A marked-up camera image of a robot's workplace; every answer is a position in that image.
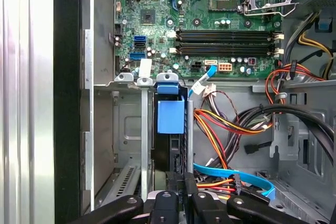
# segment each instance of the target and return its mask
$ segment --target blue sata port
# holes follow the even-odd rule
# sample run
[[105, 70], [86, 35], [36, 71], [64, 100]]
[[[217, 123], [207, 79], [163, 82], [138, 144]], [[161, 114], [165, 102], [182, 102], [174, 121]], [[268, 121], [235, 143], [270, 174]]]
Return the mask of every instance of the blue sata port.
[[140, 60], [140, 59], [144, 59], [145, 53], [144, 52], [131, 52], [130, 53], [130, 59], [131, 60]]
[[146, 36], [135, 36], [134, 42], [146, 42]]

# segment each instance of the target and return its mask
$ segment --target green circuit board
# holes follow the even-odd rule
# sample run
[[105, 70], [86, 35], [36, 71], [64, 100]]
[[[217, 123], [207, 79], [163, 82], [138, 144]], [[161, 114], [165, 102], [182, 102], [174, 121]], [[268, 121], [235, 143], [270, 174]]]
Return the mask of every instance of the green circuit board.
[[[183, 2], [180, 8], [176, 6], [178, 1]], [[256, 0], [259, 6], [278, 2], [281, 0]], [[173, 66], [183, 78], [197, 78], [206, 72], [205, 60], [215, 60], [217, 64], [232, 62], [232, 57], [225, 56], [204, 54], [189, 56], [186, 59], [183, 55], [175, 54], [170, 50], [175, 46], [175, 27], [187, 30], [281, 30], [280, 15], [247, 18], [237, 12], [239, 3], [240, 0], [115, 0], [115, 34], [121, 36], [121, 46], [115, 47], [114, 51], [116, 73], [122, 68], [123, 71], [133, 72], [136, 75], [135, 71], [140, 62], [130, 60], [130, 53], [144, 52], [147, 57], [147, 47], [155, 50], [150, 56], [153, 59], [151, 74], [154, 78], [158, 73], [166, 72]], [[229, 24], [222, 25], [222, 20], [229, 20]], [[134, 36], [146, 36], [143, 48], [134, 47]], [[250, 55], [246, 54], [239, 58], [249, 57]], [[215, 77], [265, 78], [274, 69], [275, 57], [265, 55], [254, 59], [253, 66], [248, 66], [244, 61], [236, 61], [232, 63], [231, 71], [218, 71]], [[123, 68], [129, 60], [131, 63]], [[201, 63], [199, 71], [192, 70], [195, 63]], [[249, 68], [251, 71], [247, 74], [241, 71], [241, 67]]]

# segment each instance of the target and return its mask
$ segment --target screw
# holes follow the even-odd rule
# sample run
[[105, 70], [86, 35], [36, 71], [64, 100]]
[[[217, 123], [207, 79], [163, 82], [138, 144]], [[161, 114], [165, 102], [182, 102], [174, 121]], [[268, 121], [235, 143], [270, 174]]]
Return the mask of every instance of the screw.
[[162, 195], [162, 197], [165, 197], [165, 198], [171, 197], [171, 194], [168, 193], [167, 191], [165, 191], [164, 194]]
[[241, 205], [242, 203], [244, 203], [243, 200], [242, 200], [242, 199], [239, 199], [239, 198], [235, 198], [233, 201], [234, 201], [235, 203], [237, 203], [238, 205]]
[[199, 198], [202, 198], [202, 199], [206, 197], [205, 193], [198, 193], [197, 195], [199, 196]]
[[128, 201], [127, 201], [127, 203], [128, 204], [134, 204], [134, 203], [137, 203], [138, 201], [136, 200], [136, 199], [134, 199], [134, 198], [130, 198]]

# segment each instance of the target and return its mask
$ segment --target motherboard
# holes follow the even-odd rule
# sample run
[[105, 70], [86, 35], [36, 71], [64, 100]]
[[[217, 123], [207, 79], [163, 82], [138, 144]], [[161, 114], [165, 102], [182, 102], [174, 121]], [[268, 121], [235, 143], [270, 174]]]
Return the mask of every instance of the motherboard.
[[[255, 0], [257, 6], [281, 0]], [[197, 78], [211, 65], [217, 78], [265, 78], [276, 67], [280, 15], [245, 16], [244, 0], [115, 0], [115, 70]]]

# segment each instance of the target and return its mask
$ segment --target black handle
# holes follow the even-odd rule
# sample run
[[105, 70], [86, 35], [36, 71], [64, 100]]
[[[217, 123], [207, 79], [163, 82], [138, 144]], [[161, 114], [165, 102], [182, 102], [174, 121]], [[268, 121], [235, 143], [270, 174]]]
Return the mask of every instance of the black handle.
[[121, 197], [69, 224], [118, 224], [142, 214], [143, 201], [138, 196]]
[[227, 201], [227, 212], [229, 215], [238, 217], [248, 223], [308, 224], [303, 220], [244, 196], [230, 197]]

